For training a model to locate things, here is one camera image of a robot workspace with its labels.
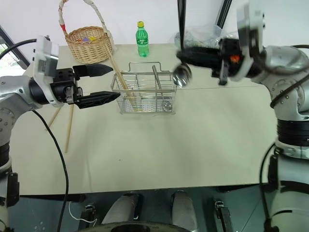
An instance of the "table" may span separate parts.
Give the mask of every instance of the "table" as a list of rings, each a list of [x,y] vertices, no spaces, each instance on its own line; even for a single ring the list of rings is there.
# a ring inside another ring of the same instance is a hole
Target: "table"
[[[172,44],[153,44],[141,58],[135,45],[118,45],[121,70],[130,61],[160,61],[163,70],[179,63]],[[68,47],[59,49],[57,68],[79,63]],[[26,74],[31,76],[32,65]],[[116,101],[88,109],[75,106],[69,152],[64,154],[69,193],[182,188],[258,182],[264,152],[276,137],[276,118],[264,86],[244,79],[218,86],[211,70],[192,67],[193,80],[176,93],[175,115],[121,115]],[[110,90],[113,73],[83,77],[84,93]],[[56,108],[38,110],[48,122]],[[69,106],[51,129],[64,151]],[[11,139],[13,169],[20,194],[63,194],[65,178],[54,142],[28,112],[17,121]]]

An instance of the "orange light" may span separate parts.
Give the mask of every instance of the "orange light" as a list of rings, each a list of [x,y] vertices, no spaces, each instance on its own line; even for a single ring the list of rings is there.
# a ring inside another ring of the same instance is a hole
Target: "orange light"
[[[240,56],[239,55],[231,55],[230,60],[232,63],[238,63],[240,61]]]

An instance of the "yellow bottle cap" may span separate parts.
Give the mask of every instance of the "yellow bottle cap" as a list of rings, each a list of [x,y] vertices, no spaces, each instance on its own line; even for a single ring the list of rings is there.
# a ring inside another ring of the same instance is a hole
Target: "yellow bottle cap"
[[[144,27],[144,22],[143,22],[143,21],[138,21],[138,22],[137,22],[137,26],[138,26],[139,28]]]

